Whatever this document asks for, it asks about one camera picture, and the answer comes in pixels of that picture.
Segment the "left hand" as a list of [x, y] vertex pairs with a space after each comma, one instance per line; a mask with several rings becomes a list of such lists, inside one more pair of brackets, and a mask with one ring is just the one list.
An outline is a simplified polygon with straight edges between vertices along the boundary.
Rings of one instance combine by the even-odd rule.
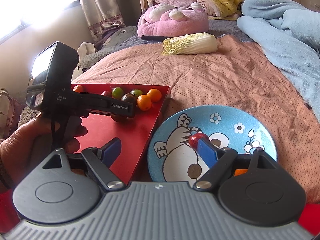
[[1, 142], [1, 178], [5, 181], [1, 191], [23, 180], [31, 168], [31, 150], [35, 139], [51, 133], [52, 121], [38, 114]]

